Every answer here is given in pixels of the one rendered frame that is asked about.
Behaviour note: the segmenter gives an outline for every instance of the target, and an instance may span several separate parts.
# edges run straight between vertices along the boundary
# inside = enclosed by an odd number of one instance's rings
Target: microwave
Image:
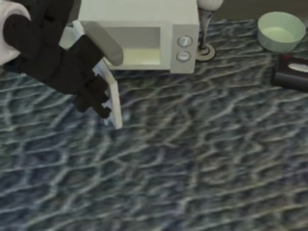
[[[122,48],[120,65],[105,59],[109,69],[194,72],[200,28],[196,0],[83,0],[78,10],[86,34],[95,33],[95,23]],[[99,35],[95,39],[103,41]]]

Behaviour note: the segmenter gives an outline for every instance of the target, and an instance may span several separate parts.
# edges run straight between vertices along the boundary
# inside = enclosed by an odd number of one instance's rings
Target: microwave knob
[[[177,60],[184,63],[191,59],[191,54],[187,51],[182,51],[177,54]]]
[[[180,47],[189,47],[193,42],[193,39],[189,36],[183,36],[178,39],[178,45]]]

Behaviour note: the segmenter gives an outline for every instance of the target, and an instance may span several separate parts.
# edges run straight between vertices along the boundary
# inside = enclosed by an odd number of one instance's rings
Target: light green bowl
[[[292,51],[306,34],[304,23],[294,15],[270,12],[258,20],[258,40],[262,47],[272,52]]]

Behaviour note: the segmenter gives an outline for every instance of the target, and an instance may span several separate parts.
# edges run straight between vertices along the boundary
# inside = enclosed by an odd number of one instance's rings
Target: microwave door
[[[84,29],[79,21],[74,21],[73,27],[65,28],[60,46],[69,49],[84,34]],[[102,77],[108,84],[106,94],[109,100],[103,103],[102,106],[110,108],[111,113],[110,116],[104,120],[104,123],[107,125],[111,122],[116,129],[120,129],[123,123],[117,81],[103,59],[95,65],[93,72]]]

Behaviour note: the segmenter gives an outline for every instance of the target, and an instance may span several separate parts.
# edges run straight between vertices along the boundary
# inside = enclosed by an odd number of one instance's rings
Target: round base
[[[207,62],[214,59],[215,56],[216,56],[215,48],[207,43],[205,49],[201,50],[200,48],[198,48],[196,60],[200,62]]]

